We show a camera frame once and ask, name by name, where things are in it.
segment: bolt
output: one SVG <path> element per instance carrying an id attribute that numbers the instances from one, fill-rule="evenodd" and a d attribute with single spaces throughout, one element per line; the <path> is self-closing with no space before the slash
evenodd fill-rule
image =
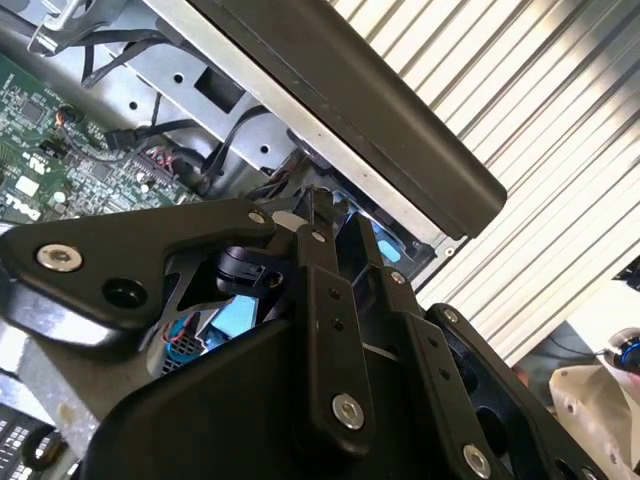
<path id="1" fill-rule="evenodd" d="M 326 241 L 327 241 L 327 239 L 326 239 L 326 238 L 324 238 L 324 236 L 323 236 L 320 232 L 315 232 L 315 231 L 314 231 L 314 232 L 311 234 L 311 236 L 312 236 L 313 238 L 315 238 L 316 240 L 318 240 L 320 243 L 324 243 L 324 242 L 326 242 Z"/>
<path id="2" fill-rule="evenodd" d="M 263 225 L 265 223 L 264 217 L 258 212 L 249 212 L 249 219 L 252 222 L 259 223 L 260 225 Z"/>
<path id="3" fill-rule="evenodd" d="M 405 283 L 407 283 L 407 281 L 405 280 L 405 278 L 402 276 L 400 272 L 393 272 L 391 274 L 391 278 L 393 278 L 394 282 L 399 283 L 400 285 L 404 285 Z"/>
<path id="4" fill-rule="evenodd" d="M 364 425 L 362 407 L 351 395 L 336 395 L 331 402 L 331 408 L 333 415 L 349 430 L 360 430 Z"/>
<path id="5" fill-rule="evenodd" d="M 491 465 L 489 460 L 475 445 L 465 445 L 462 449 L 464 459 L 469 468 L 480 478 L 491 477 Z"/>
<path id="6" fill-rule="evenodd" d="M 596 477 L 594 473 L 591 470 L 589 470 L 587 467 L 584 467 L 582 469 L 582 473 L 584 474 L 587 480 L 598 480 L 598 477 Z"/>
<path id="7" fill-rule="evenodd" d="M 458 323 L 460 321 L 458 315 L 453 310 L 445 309 L 443 313 L 451 323 Z"/>
<path id="8" fill-rule="evenodd" d="M 69 273 L 82 266 L 82 255 L 67 245 L 45 245 L 36 253 L 40 265 L 56 272 Z"/>

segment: metal frame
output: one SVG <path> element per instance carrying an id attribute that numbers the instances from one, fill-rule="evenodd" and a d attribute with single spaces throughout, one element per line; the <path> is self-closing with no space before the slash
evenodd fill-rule
<path id="1" fill-rule="evenodd" d="M 416 238 L 430 244 L 438 237 L 440 230 L 428 218 L 193 7 L 172 0 L 145 3 Z"/>

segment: black plastic cover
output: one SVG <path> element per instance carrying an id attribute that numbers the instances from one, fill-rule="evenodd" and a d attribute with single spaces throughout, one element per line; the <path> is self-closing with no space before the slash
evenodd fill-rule
<path id="1" fill-rule="evenodd" d="M 189 0 L 447 235 L 504 187 L 325 0 Z"/>

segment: white object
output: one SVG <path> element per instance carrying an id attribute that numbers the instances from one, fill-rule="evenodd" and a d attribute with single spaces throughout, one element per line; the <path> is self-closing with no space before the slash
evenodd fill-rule
<path id="1" fill-rule="evenodd" d="M 558 420 L 612 480 L 640 480 L 633 441 L 640 436 L 637 405 L 602 366 L 556 370 L 549 388 Z"/>
<path id="2" fill-rule="evenodd" d="M 64 203 L 67 201 L 67 196 L 64 194 L 64 192 L 56 192 L 53 194 L 53 199 L 56 203 Z"/>
<path id="3" fill-rule="evenodd" d="M 33 180 L 25 177 L 24 175 L 22 175 L 16 182 L 16 188 L 20 190 L 22 193 L 24 193 L 25 195 L 28 195 L 30 197 L 33 197 L 36 194 L 39 187 L 40 187 L 39 183 L 34 182 Z"/>

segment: red wire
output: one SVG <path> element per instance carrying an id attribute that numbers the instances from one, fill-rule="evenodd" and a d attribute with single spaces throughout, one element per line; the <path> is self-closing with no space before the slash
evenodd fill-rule
<path id="1" fill-rule="evenodd" d="M 193 317 L 195 317 L 195 315 L 196 315 L 195 313 L 192 313 L 191 315 L 189 315 L 189 317 L 185 320 L 184 325 L 182 326 L 180 331 L 178 333 L 176 333 L 175 336 L 173 336 L 171 338 L 168 338 L 167 335 L 169 333 L 169 330 L 173 326 L 173 324 L 176 323 L 176 321 L 167 323 L 164 326 L 164 328 L 162 329 L 162 340 L 164 340 L 164 343 L 175 343 L 178 340 L 180 340 L 182 337 L 184 337 L 184 334 L 187 331 L 187 327 L 189 326 L 189 323 L 191 322 Z"/>

